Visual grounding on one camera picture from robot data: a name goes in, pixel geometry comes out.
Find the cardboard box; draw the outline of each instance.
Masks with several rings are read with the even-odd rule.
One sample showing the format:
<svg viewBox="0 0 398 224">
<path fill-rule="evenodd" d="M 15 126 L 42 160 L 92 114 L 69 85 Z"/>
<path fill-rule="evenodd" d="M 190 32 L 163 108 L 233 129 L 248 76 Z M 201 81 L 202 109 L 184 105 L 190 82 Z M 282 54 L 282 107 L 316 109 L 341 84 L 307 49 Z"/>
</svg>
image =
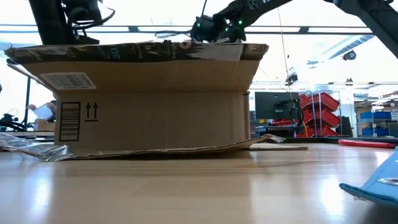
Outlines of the cardboard box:
<svg viewBox="0 0 398 224">
<path fill-rule="evenodd" d="M 267 51 L 265 44 L 144 42 L 6 55 L 56 92 L 56 144 L 87 155 L 248 141 L 247 91 Z"/>
<path fill-rule="evenodd" d="M 44 119 L 36 119 L 34 123 L 34 131 L 55 131 L 55 123 L 48 122 Z"/>
</svg>

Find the blue bin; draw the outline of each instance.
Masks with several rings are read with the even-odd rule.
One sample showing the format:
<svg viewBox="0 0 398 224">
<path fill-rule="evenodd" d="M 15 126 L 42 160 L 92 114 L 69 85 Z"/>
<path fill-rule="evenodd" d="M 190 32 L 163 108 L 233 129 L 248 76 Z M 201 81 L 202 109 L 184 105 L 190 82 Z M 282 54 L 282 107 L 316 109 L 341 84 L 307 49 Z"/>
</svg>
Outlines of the blue bin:
<svg viewBox="0 0 398 224">
<path fill-rule="evenodd" d="M 361 119 L 372 118 L 372 112 L 361 113 Z M 377 111 L 373 113 L 373 119 L 391 119 L 391 112 Z"/>
<path fill-rule="evenodd" d="M 387 136 L 389 135 L 387 128 L 375 128 L 377 136 Z M 362 135 L 364 136 L 373 136 L 373 128 L 363 128 Z"/>
</svg>

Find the table surface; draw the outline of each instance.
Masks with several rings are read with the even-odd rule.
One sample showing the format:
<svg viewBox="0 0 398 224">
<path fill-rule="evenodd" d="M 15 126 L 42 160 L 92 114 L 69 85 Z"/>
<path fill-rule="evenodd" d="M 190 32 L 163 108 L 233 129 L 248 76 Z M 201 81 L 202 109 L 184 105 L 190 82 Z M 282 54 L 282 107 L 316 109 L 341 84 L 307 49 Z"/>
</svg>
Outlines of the table surface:
<svg viewBox="0 0 398 224">
<path fill-rule="evenodd" d="M 354 200 L 392 149 L 306 144 L 308 151 L 40 162 L 0 153 L 0 223 L 397 223 Z"/>
</svg>

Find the barcode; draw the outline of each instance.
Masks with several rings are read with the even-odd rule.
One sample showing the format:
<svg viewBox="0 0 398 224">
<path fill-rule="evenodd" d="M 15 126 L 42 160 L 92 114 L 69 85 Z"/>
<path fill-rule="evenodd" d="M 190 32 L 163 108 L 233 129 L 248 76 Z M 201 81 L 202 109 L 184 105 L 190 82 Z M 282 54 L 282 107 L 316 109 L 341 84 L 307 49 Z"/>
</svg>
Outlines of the barcode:
<svg viewBox="0 0 398 224">
<path fill-rule="evenodd" d="M 80 102 L 62 103 L 59 141 L 79 141 Z"/>
<path fill-rule="evenodd" d="M 94 83 L 84 72 L 45 73 L 41 77 L 56 90 L 95 90 Z"/>
</svg>

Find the computer monitor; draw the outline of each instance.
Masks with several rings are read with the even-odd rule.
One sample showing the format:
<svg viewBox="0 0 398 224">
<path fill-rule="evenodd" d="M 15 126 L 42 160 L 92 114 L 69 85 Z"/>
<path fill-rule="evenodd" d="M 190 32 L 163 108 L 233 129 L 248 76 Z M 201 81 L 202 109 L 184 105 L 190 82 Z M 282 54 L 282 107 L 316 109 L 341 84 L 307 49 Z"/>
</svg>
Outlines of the computer monitor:
<svg viewBox="0 0 398 224">
<path fill-rule="evenodd" d="M 283 101 L 295 100 L 299 98 L 299 93 L 274 93 L 274 92 L 255 92 L 254 101 L 256 102 L 257 119 L 292 119 L 290 110 L 293 103 L 286 103 L 279 106 Z"/>
</svg>

